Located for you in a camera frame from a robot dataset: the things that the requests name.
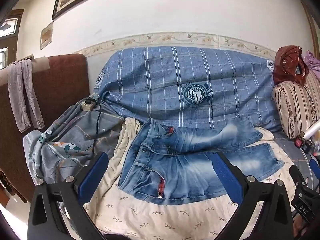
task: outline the door glass pane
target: door glass pane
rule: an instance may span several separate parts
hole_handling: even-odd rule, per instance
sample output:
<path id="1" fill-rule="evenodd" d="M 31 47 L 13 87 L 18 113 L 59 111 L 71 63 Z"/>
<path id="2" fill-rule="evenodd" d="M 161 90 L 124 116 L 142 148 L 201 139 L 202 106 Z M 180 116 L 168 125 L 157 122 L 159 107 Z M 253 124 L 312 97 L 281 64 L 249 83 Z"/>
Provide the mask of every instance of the door glass pane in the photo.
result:
<path id="1" fill-rule="evenodd" d="M 6 19 L 0 28 L 0 37 L 16 32 L 18 17 Z"/>
<path id="2" fill-rule="evenodd" d="M 0 69 L 7 65 L 8 48 L 0 49 Z"/>

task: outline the brown chair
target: brown chair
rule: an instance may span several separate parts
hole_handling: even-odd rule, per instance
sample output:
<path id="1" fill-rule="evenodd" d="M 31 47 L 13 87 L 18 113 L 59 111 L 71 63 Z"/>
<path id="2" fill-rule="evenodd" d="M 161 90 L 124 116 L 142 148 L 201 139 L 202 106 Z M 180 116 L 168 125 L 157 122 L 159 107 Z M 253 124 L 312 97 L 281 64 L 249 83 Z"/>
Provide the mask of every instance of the brown chair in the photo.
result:
<path id="1" fill-rule="evenodd" d="M 32 69 L 45 131 L 69 106 L 89 95 L 87 60 L 82 54 L 43 57 L 32 60 Z M 0 169 L 11 186 L 31 202 L 35 185 L 26 165 L 22 139 L 34 128 L 23 133 L 18 130 L 9 100 L 6 68 L 0 70 L 0 104 Z"/>

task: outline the screw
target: screw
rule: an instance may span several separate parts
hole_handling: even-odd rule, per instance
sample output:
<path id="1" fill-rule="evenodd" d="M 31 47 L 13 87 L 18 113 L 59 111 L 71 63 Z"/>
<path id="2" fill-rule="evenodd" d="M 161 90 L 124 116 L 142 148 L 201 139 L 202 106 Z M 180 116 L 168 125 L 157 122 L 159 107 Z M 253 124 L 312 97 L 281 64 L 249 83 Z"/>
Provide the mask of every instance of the screw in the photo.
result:
<path id="1" fill-rule="evenodd" d="M 68 176 L 67 178 L 66 178 L 66 182 L 73 182 L 75 180 L 75 177 L 74 176 Z"/>
<path id="2" fill-rule="evenodd" d="M 254 182 L 254 181 L 256 180 L 256 178 L 255 178 L 254 176 L 249 175 L 249 176 L 247 177 L 247 180 L 248 180 L 249 182 Z"/>
<path id="3" fill-rule="evenodd" d="M 283 186 L 283 181 L 280 180 L 280 179 L 277 179 L 277 184 L 278 184 L 279 186 Z"/>
<path id="4" fill-rule="evenodd" d="M 38 179 L 38 180 L 37 180 L 37 185 L 40 186 L 40 185 L 42 185 L 42 184 L 43 184 L 43 179 Z"/>

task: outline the striped cushion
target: striped cushion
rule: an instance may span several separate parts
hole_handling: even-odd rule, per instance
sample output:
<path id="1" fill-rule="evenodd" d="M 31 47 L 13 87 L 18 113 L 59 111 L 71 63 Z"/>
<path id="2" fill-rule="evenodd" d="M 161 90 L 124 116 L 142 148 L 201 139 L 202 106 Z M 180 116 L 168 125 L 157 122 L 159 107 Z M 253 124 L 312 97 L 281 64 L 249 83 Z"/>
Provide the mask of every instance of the striped cushion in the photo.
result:
<path id="1" fill-rule="evenodd" d="M 303 87 L 285 81 L 273 88 L 272 95 L 283 130 L 290 139 L 320 118 L 320 83 L 313 71 L 309 71 Z"/>

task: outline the door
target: door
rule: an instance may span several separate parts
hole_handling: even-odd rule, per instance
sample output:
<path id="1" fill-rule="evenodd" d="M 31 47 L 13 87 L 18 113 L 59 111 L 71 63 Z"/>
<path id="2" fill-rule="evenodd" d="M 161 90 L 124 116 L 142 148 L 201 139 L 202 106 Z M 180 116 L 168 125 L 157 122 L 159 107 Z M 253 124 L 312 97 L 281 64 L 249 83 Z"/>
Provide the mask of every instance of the door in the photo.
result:
<path id="1" fill-rule="evenodd" d="M 17 43 L 23 9 L 12 10 L 0 27 L 0 69 L 17 60 Z"/>

